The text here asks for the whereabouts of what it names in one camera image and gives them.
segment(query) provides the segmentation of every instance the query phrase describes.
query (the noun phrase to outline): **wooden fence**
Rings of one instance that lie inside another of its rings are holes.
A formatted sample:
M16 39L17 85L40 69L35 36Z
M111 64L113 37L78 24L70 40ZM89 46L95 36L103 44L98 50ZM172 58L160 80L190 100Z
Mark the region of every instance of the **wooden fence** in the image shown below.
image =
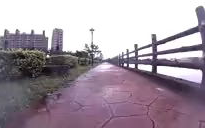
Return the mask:
M129 64L135 64L135 68L138 69L138 64L152 65L152 73L157 73L157 66L170 66L170 67L180 67L180 68L189 68L189 69L200 69L202 70L202 81L201 88L205 89L205 9L202 6L196 8L196 14L198 19L198 26L190 28L186 31L180 32L173 36L167 37L165 39L157 41L156 34L152 34L152 43L146 46L138 48L138 45L134 45L134 50L130 51L127 49L126 53L110 59L111 63L118 64L119 66L124 66L124 64L129 67ZM202 43L193 46L186 46L180 48L174 48L164 51L157 51L157 46L165 44L167 42L186 37L199 32L201 35ZM152 53L138 55L138 51L146 48L152 47ZM183 53L190 51L202 51L203 52L203 62L202 63L188 63L188 62L177 62L177 61L166 61L157 59L158 55L165 55L171 53ZM152 56L152 59L140 60L140 57Z

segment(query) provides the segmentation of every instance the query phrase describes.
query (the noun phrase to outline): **river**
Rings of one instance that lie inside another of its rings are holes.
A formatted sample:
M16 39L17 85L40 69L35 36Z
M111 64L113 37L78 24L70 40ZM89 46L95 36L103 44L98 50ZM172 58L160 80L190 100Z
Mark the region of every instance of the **river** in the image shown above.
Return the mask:
M134 64L129 65L129 67L131 68L134 68L134 66ZM152 66L150 65L138 65L138 68L141 70L152 71ZM200 83L202 79L201 70L158 66L157 72L160 74L181 78L196 83Z

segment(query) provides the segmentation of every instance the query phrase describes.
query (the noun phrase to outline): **street lamp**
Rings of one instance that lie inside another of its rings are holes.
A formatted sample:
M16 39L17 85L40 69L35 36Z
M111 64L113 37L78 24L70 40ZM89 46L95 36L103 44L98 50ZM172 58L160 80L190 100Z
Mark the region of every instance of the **street lamp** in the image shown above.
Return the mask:
M90 31L91 31L91 36L92 36L92 41L91 41L91 53L90 53L90 56L91 56L91 59L92 59L92 62L91 62L91 65L93 66L93 32L94 32L94 29L93 28L91 28L90 29Z

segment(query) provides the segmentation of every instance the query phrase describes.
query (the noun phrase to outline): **wet pavement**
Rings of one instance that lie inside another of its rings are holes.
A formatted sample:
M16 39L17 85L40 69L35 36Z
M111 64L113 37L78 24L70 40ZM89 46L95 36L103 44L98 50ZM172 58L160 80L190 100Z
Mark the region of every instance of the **wet pavement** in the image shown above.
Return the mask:
M205 104L108 63L57 93L22 128L205 128Z

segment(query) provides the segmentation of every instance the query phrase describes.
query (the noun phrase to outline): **apartment building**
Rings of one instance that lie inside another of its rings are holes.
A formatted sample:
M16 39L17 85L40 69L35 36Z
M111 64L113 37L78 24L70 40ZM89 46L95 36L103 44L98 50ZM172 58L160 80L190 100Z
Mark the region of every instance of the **apartment building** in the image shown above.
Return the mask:
M51 41L52 51L62 51L63 50L63 30L55 28L52 33Z
M0 48L2 49L36 49L41 51L48 50L48 37L45 36L45 31L42 34L35 34L31 30L30 34L20 33L16 29L15 33L10 33L7 29L4 31L4 36L0 36Z

